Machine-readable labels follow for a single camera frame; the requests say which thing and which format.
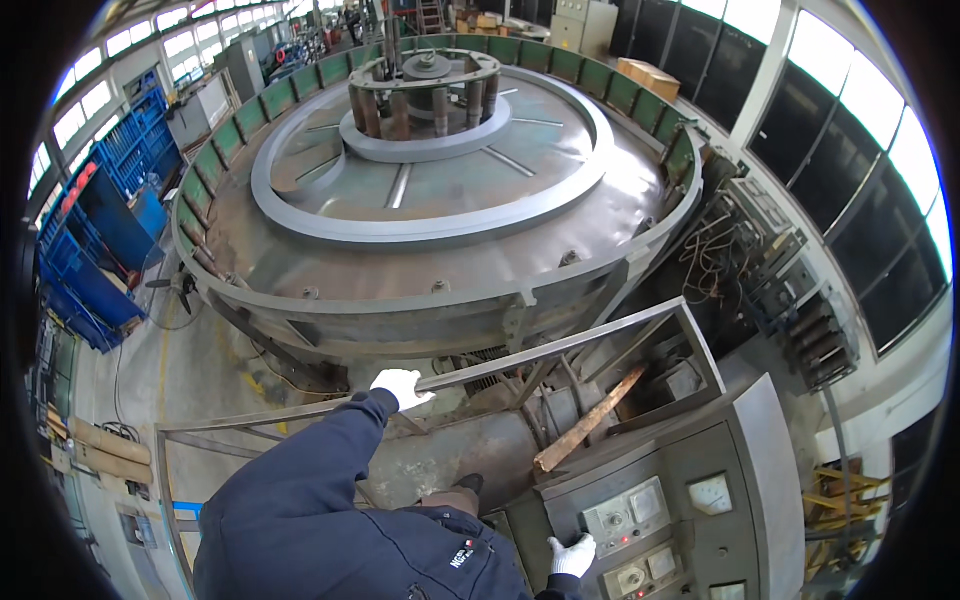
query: electrical box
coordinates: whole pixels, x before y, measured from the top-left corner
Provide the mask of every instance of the electrical box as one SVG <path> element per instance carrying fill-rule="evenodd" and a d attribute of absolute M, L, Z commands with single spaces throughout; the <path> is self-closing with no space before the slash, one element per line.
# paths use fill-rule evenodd
<path fill-rule="evenodd" d="M 550 43 L 592 59 L 604 60 L 620 9 L 606 2 L 559 0 L 550 22 Z"/>

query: blue storage rack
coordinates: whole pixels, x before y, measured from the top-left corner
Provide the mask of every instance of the blue storage rack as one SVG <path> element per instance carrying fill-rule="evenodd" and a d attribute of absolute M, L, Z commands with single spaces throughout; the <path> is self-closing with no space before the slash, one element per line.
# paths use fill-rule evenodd
<path fill-rule="evenodd" d="M 79 199 L 65 214 L 61 214 L 62 203 L 90 162 L 97 165 L 94 177 L 106 173 L 109 178 L 106 186 L 115 186 L 123 200 L 136 194 L 148 174 L 155 173 L 164 181 L 173 169 L 179 168 L 182 158 L 164 119 L 166 109 L 160 88 L 144 94 L 130 112 L 93 145 L 89 156 L 63 187 L 37 235 L 40 290 L 47 308 L 53 310 L 69 330 L 101 352 L 108 352 L 123 342 L 125 326 L 136 318 L 146 319 L 146 314 L 133 302 L 132 293 L 124 294 L 100 271 L 100 265 L 105 262 L 123 260 L 130 248 L 126 242 L 123 247 L 109 248 L 105 237 L 116 244 L 117 231 L 99 231 L 80 206 Z M 93 178 L 82 195 L 93 189 L 92 182 Z M 148 207 L 147 203 L 156 206 Z M 156 194 L 141 194 L 132 215 L 148 235 L 154 240 L 158 238 L 165 214 L 159 208 Z M 104 223 L 118 225 L 115 220 L 101 225 Z M 140 267 L 131 268 L 128 264 L 126 268 L 139 270 Z"/>

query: cable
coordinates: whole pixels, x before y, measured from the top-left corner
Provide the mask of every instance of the cable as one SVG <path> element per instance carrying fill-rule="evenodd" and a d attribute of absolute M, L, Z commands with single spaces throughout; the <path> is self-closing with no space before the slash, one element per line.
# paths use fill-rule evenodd
<path fill-rule="evenodd" d="M 254 351 L 254 352 L 256 352 L 256 346 L 253 345 L 253 340 L 250 340 L 250 347 L 253 348 L 253 351 Z M 340 392 L 310 392 L 310 391 L 307 391 L 307 390 L 302 390 L 301 388 L 298 388 L 297 386 L 295 386 L 292 381 L 290 381 L 289 379 L 287 379 L 286 377 L 284 377 L 284 376 L 281 375 L 280 373 L 274 371 L 274 368 L 270 366 L 270 363 L 267 361 L 266 357 L 265 357 L 263 354 L 259 354 L 259 353 L 258 353 L 257 356 L 256 356 L 256 358 L 261 359 L 261 360 L 263 361 L 263 364 L 266 365 L 267 370 L 270 371 L 271 373 L 273 373 L 274 376 L 275 376 L 277 379 L 280 379 L 281 381 L 283 381 L 284 383 L 286 383 L 286 384 L 287 384 L 288 386 L 290 386 L 291 388 L 297 390 L 297 391 L 300 392 L 301 394 L 307 394 L 307 395 L 310 395 L 310 396 L 336 396 L 335 398 L 332 398 L 332 399 L 342 398 L 342 397 L 347 397 L 347 396 L 349 396 L 349 394 L 341 394 Z"/>

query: standing fan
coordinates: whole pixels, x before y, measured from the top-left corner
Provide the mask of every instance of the standing fan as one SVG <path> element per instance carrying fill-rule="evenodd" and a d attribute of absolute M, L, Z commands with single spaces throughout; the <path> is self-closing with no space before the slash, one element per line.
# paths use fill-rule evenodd
<path fill-rule="evenodd" d="M 180 266 L 177 268 L 177 272 L 174 273 L 172 277 L 169 279 L 156 279 L 154 281 L 148 281 L 147 287 L 170 288 L 177 293 L 177 296 L 180 298 L 180 303 L 183 304 L 183 309 L 186 310 L 186 314 L 193 315 L 193 311 L 190 309 L 190 302 L 186 300 L 186 297 L 187 294 L 197 289 L 197 279 L 189 273 L 184 273 L 183 267 L 184 265 L 181 262 Z"/>

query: wooden stick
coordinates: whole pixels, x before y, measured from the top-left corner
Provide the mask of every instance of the wooden stick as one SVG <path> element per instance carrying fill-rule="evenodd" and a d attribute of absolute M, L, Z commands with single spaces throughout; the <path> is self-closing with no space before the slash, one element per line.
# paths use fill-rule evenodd
<path fill-rule="evenodd" d="M 620 403 L 620 400 L 627 395 L 627 392 L 630 392 L 641 375 L 643 375 L 643 367 L 636 367 L 630 371 L 630 374 L 628 374 L 607 397 L 584 415 L 576 425 L 564 433 L 560 439 L 550 445 L 550 447 L 538 454 L 534 459 L 534 465 L 544 473 L 548 473 L 556 468 L 556 466 L 559 465 L 564 458 L 569 456 L 570 452 L 580 445 L 583 440 L 587 438 L 587 435 L 600 424 L 600 420 L 613 410 L 613 407 Z"/>

